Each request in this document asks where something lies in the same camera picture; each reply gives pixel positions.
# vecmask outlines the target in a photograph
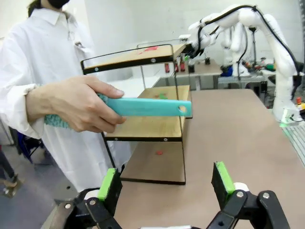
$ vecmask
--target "blue object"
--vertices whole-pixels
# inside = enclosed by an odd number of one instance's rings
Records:
[[[229,77],[233,74],[233,67],[227,68],[227,71],[223,71],[223,73],[220,76]]]
[[[192,103],[181,100],[121,98],[111,99],[105,95],[98,96],[117,114],[121,116],[192,116]],[[44,122],[55,127],[70,128],[56,114],[46,115]]]

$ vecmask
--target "black metal shelf frame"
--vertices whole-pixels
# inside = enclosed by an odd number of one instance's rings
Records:
[[[88,58],[83,61],[81,61],[81,68],[82,72],[84,75],[88,75],[91,73],[98,73],[98,72],[104,72],[104,71],[109,71],[109,70],[114,70],[114,69],[120,69],[120,68],[127,68],[127,67],[135,67],[135,66],[140,66],[141,67],[141,72],[142,72],[142,79],[143,79],[143,85],[144,89],[146,89],[145,85],[145,79],[144,79],[144,74],[142,70],[143,65],[149,65],[149,64],[158,64],[158,63],[165,63],[165,62],[172,62],[173,65],[175,66],[175,58],[174,58],[174,50],[173,50],[173,45],[172,44],[161,44],[158,46],[170,46],[171,47],[171,55],[165,56],[165,57],[156,57],[156,58],[146,58],[146,59],[141,59],[141,60],[132,60],[128,62],[119,62],[119,63],[112,63],[109,65],[104,65],[104,66],[94,66],[94,67],[88,67],[85,68],[84,63],[88,60],[100,58],[100,57],[106,57],[114,54],[119,54],[119,53],[125,53],[125,52],[132,52],[144,48],[151,48],[155,47],[153,46],[146,46],[139,48],[139,45],[137,46],[136,49],[130,49],[130,50],[125,50],[121,52],[114,52],[114,53],[109,53],[105,55],[100,55],[96,56],[93,58]],[[179,100],[179,93],[178,93],[178,82],[177,82],[177,76],[175,70],[173,71],[173,76],[174,76],[174,81],[175,81],[175,87],[176,87],[176,95],[177,95],[177,100]],[[185,156],[184,156],[184,147],[183,147],[183,126],[182,126],[182,121],[181,117],[179,117],[179,123],[180,123],[180,137],[107,137],[105,134],[102,132],[101,135],[103,137],[103,141],[106,146],[106,150],[109,156],[109,159],[111,161],[112,167],[116,168],[113,156],[111,154],[108,141],[135,141],[135,142],[181,142],[182,145],[182,154],[183,154],[183,171],[184,171],[184,182],[179,182],[179,181],[163,181],[163,180],[143,180],[143,179],[133,179],[133,178],[121,178],[122,181],[130,181],[130,182],[140,182],[140,183],[154,183],[154,184],[167,184],[167,185],[185,185],[186,184],[186,174],[185,174]]]

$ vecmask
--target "black cable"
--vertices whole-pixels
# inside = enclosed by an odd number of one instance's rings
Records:
[[[253,41],[253,52],[254,52],[254,66],[256,66],[256,42],[255,42],[255,27],[249,28],[249,30],[252,32],[252,41]]]
[[[202,31],[202,29],[203,29],[203,26],[200,26],[200,28],[199,28],[199,30],[198,30],[198,34],[197,34],[197,38],[198,38],[198,49],[197,49],[197,51],[194,53],[194,54],[192,54],[190,57],[191,57],[191,59],[194,59],[196,56],[198,56],[199,54],[200,54],[200,52],[201,52],[201,36],[200,36],[200,33],[201,33],[201,31]]]
[[[239,72],[239,65],[240,65],[240,61],[242,60],[242,58],[244,57],[244,55],[246,54],[247,50],[248,50],[248,34],[247,34],[247,30],[245,28],[245,26],[243,25],[243,30],[244,30],[244,34],[246,36],[246,48],[244,49],[244,53],[241,55],[241,57],[239,58],[238,62],[237,62],[237,74],[238,74],[238,80],[240,82],[240,72]]]
[[[254,66],[256,66],[256,43],[255,43],[255,32],[252,32],[253,39],[253,52],[254,52]]]
[[[216,29],[214,29],[211,33],[210,36],[213,35],[214,33],[216,33],[216,31],[220,28],[220,26],[217,26]]]
[[[303,121],[305,121],[305,120],[301,120],[301,121],[296,121],[296,120],[294,120],[292,117],[290,117],[290,120],[292,120],[292,121],[294,121],[294,122],[296,122],[296,123],[300,123],[300,122],[303,122]]]
[[[254,6],[251,6],[251,5],[242,5],[242,6],[238,6],[238,7],[235,7],[234,9],[229,10],[227,13],[224,13],[223,15],[220,15],[220,16],[217,17],[217,18],[214,18],[214,19],[211,20],[211,21],[205,21],[204,23],[205,23],[205,25],[209,25],[209,24],[212,24],[212,23],[214,23],[214,22],[217,22],[217,21],[219,21],[219,20],[221,20],[221,19],[223,19],[223,18],[229,16],[231,13],[234,13],[234,12],[236,12],[236,11],[242,9],[242,8],[251,8],[251,9],[253,9],[253,7],[254,7]]]
[[[258,12],[259,15],[261,16],[263,22],[265,23],[265,25],[267,26],[267,28],[269,29],[269,31],[272,33],[272,35],[274,35],[274,37],[277,39],[277,41],[284,47],[284,49],[288,52],[288,54],[290,55],[292,61],[294,62],[295,65],[295,70],[297,72],[297,76],[298,78],[300,77],[300,72],[298,70],[298,66],[297,66],[297,62],[295,59],[295,56],[292,54],[291,50],[287,47],[287,45],[285,45],[283,43],[283,41],[277,36],[277,34],[273,31],[273,29],[270,27],[269,23],[266,21],[266,19],[264,18],[263,14],[256,8],[254,7],[254,11]],[[294,86],[293,90],[292,90],[292,94],[291,94],[291,100],[293,100],[293,98],[295,97],[295,92],[297,90],[298,86]]]

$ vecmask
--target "wooden shelf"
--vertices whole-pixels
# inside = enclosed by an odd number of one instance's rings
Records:
[[[121,179],[148,183],[185,184],[181,142],[140,142]]]
[[[176,87],[155,87],[145,89],[139,98],[156,98],[164,94],[168,99],[177,99]],[[190,100],[190,86],[178,86],[179,100]],[[182,128],[185,117],[181,117]],[[113,134],[107,134],[106,140],[116,141],[181,141],[179,117],[131,116],[118,126]]]
[[[158,46],[156,50],[146,51],[147,48],[122,52],[122,55],[111,58],[96,66],[84,68],[84,74],[108,71],[119,68],[128,68],[146,64],[174,61],[185,49],[185,44]]]

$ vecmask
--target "hand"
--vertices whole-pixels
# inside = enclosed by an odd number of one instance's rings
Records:
[[[48,111],[48,114],[60,116],[77,132],[87,130],[96,133],[103,131],[113,133],[116,125],[122,124],[126,120],[116,114],[96,94],[101,93],[109,98],[121,98],[124,93],[109,84],[103,83],[96,77],[73,77],[47,84],[32,92],[36,90],[43,90],[43,93],[38,94],[40,97],[47,98],[50,103],[51,112]]]

